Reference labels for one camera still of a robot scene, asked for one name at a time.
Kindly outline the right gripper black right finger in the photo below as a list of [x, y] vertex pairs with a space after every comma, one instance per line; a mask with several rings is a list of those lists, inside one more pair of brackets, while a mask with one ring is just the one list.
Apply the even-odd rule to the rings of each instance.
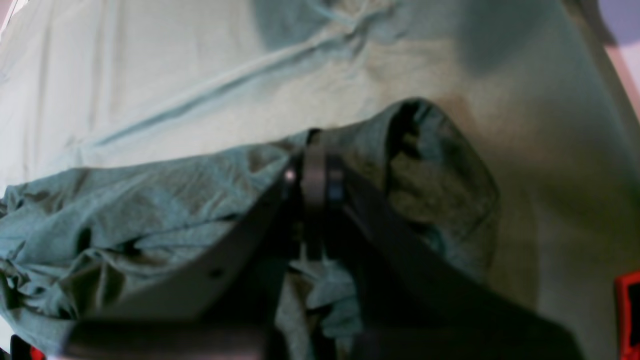
[[353, 277], [352, 360], [581, 360], [569, 331], [498, 296], [419, 239], [362, 176], [326, 157], [332, 258]]

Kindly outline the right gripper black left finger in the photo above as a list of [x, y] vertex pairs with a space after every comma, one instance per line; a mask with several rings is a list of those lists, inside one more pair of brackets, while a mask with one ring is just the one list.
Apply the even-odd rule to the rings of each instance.
[[282, 283], [300, 251], [319, 256], [327, 154], [294, 155], [215, 246], [170, 278], [78, 322], [57, 360], [288, 360], [274, 327]]

